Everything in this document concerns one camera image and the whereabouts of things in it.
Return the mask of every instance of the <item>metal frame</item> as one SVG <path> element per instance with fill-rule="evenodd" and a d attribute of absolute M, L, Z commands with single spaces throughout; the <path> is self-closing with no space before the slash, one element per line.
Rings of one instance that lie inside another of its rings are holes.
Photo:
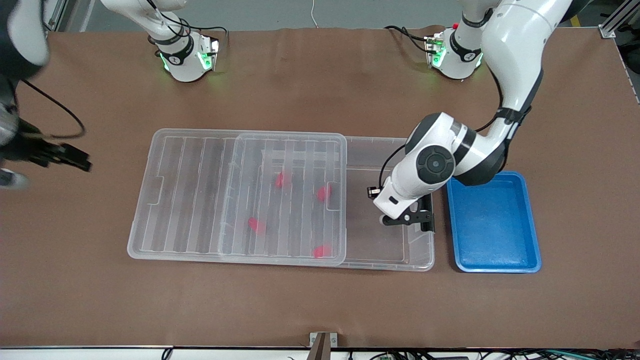
<path fill-rule="evenodd" d="M 640 9 L 640 0 L 625 0 L 611 16 L 598 25 L 602 38 L 616 37 L 615 31 Z"/>

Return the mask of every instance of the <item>white cable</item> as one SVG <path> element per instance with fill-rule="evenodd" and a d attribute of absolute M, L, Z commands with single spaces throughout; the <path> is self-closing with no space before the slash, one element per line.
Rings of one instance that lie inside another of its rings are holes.
<path fill-rule="evenodd" d="M 312 0 L 311 2 L 311 20 L 314 21 L 314 24 L 316 25 L 316 29 L 319 29 L 320 27 L 318 26 L 318 23 L 316 22 L 316 18 L 314 17 L 314 8 L 316 7 L 316 0 Z"/>

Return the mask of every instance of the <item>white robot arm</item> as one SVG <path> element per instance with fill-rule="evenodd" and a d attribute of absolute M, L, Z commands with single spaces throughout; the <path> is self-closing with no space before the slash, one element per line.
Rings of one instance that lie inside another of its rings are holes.
<path fill-rule="evenodd" d="M 369 190 L 375 205 L 391 219 L 398 219 L 452 176 L 465 185 L 479 185 L 501 170 L 509 143 L 531 109 L 542 80 L 544 46 L 571 3 L 461 2 L 463 21 L 441 35 L 433 65 L 445 76 L 464 78 L 476 68 L 481 49 L 498 86 L 500 105 L 486 136 L 445 113 L 428 115 L 418 124 L 405 144 L 405 157 L 382 189 Z"/>
<path fill-rule="evenodd" d="M 164 68 L 178 81 L 200 79 L 215 66 L 219 42 L 192 31 L 171 11 L 186 5 L 186 0 L 102 0 L 112 12 L 140 25 L 160 49 Z"/>

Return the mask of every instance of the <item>transparent plastic lid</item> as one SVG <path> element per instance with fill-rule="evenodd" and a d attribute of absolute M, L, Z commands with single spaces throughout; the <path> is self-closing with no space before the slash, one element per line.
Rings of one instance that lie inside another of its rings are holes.
<path fill-rule="evenodd" d="M 240 134 L 221 221 L 225 261 L 340 265 L 346 257 L 346 139 Z"/>

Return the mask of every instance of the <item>gray floor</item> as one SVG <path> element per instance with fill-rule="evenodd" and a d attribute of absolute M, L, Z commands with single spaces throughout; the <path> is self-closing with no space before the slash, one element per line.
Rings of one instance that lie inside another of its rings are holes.
<path fill-rule="evenodd" d="M 194 26 L 224 26 L 230 31 L 313 28 L 312 0 L 192 0 L 176 12 Z M 316 0 L 321 28 L 380 29 L 387 25 L 423 28 L 460 20 L 453 0 Z M 129 19 L 93 6 L 87 31 L 140 31 Z"/>

